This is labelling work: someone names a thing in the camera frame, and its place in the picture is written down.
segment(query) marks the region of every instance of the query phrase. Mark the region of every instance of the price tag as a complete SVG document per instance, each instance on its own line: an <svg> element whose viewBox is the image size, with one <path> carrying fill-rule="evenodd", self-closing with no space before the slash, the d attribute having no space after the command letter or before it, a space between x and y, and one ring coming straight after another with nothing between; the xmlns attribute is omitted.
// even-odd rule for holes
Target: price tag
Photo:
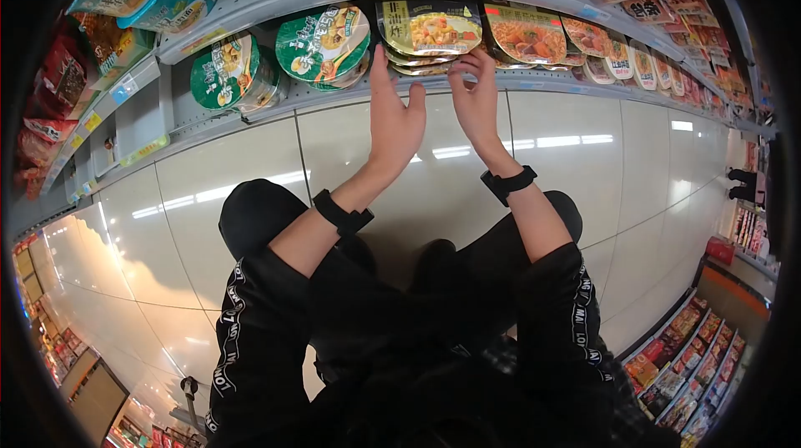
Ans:
<svg viewBox="0 0 801 448"><path fill-rule="evenodd" d="M92 133L95 131L95 128L97 128L98 125L101 124L102 122L103 120L100 119L98 113L92 111L91 115L89 116L89 119L86 120L86 122L83 124L83 127L86 129L86 132Z"/></svg>
<svg viewBox="0 0 801 448"><path fill-rule="evenodd" d="M600 8L591 7L590 5L584 5L581 11L578 13L579 17L584 17L585 19L594 20L596 22L606 22L612 16L612 14L608 12L604 12Z"/></svg>

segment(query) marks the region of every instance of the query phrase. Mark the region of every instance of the product display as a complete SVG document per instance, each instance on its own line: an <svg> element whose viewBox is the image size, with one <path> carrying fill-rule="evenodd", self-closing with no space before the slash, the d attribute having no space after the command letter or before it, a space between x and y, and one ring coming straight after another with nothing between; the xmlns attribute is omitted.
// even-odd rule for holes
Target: product display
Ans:
<svg viewBox="0 0 801 448"><path fill-rule="evenodd" d="M148 0L135 14L117 19L117 25L156 33L181 33L203 19L216 1Z"/></svg>
<svg viewBox="0 0 801 448"><path fill-rule="evenodd" d="M375 12L381 37L406 55L460 55L481 42L475 3L392 0L377 2Z"/></svg>
<svg viewBox="0 0 801 448"><path fill-rule="evenodd" d="M496 1L484 3L484 9L496 45L513 59L545 64L565 60L567 42L559 15Z"/></svg>

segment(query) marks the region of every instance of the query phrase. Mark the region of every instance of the glossy floor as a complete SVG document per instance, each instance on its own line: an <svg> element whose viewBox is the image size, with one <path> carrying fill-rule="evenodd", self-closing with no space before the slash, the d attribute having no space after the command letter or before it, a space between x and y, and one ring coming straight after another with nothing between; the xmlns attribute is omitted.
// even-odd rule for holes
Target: glossy floor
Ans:
<svg viewBox="0 0 801 448"><path fill-rule="evenodd" d="M225 197L259 177L306 203L334 189L367 158L366 101L293 113L147 166L32 245L45 309L102 354L154 422L171 424L183 375L202 383L195 407L207 408L214 323L234 265L217 229ZM478 180L485 168L450 94L429 94L427 107L420 151L373 203L364 230L380 274L397 284L424 243L465 246L507 213ZM602 335L624 350L692 282L724 203L728 128L645 103L555 93L501 93L498 113L501 139L536 169L538 185L574 198ZM309 360L305 378L316 394Z"/></svg>

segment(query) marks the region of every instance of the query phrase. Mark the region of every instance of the floor tile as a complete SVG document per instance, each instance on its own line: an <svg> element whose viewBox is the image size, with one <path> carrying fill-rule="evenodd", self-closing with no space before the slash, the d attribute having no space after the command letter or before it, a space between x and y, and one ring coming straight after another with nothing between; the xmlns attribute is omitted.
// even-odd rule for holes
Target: floor tile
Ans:
<svg viewBox="0 0 801 448"><path fill-rule="evenodd" d="M617 232L665 209L670 171L667 108L622 101L623 188Z"/></svg>
<svg viewBox="0 0 801 448"><path fill-rule="evenodd" d="M617 235L615 254L601 305L601 321L620 312L646 293L659 278L653 274L664 213Z"/></svg>
<svg viewBox="0 0 801 448"><path fill-rule="evenodd" d="M532 143L515 150L517 161L537 172L540 189L558 189L576 202L584 221L578 245L614 236L623 174L620 102L509 92L509 109L514 139Z"/></svg>
<svg viewBox="0 0 801 448"><path fill-rule="evenodd" d="M199 309L160 208L154 166L126 176L99 195L119 263L136 300Z"/></svg>
<svg viewBox="0 0 801 448"><path fill-rule="evenodd" d="M308 204L294 118L201 144L155 167L175 246L204 309L220 308L234 268L217 223L235 185L266 178Z"/></svg>

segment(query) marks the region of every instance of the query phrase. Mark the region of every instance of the yellow price label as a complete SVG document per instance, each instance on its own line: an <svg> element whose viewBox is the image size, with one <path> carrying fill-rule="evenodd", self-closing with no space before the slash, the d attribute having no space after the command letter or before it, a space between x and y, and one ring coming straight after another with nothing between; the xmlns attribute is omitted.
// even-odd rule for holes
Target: yellow price label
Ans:
<svg viewBox="0 0 801 448"><path fill-rule="evenodd" d="M98 116L98 113L95 113L95 111L92 111L91 116L89 116L89 119L86 120L86 122L83 124L83 126L85 127L86 132L92 133L92 132L95 131L95 128L97 128L98 125L101 124L102 122L103 122L103 120L100 119L100 116Z"/></svg>
<svg viewBox="0 0 801 448"><path fill-rule="evenodd" d="M70 145L72 146L73 149L81 147L82 143L83 143L83 137L81 137L77 133L72 137L72 141L70 141Z"/></svg>

